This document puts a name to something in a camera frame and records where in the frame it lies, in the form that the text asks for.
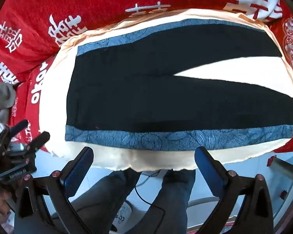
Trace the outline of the person's left hand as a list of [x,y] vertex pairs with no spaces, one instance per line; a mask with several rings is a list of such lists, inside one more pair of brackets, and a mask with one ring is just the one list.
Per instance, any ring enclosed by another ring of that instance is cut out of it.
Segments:
[[8,215],[10,207],[7,204],[7,200],[11,198],[11,193],[6,190],[0,191],[0,213],[2,215]]

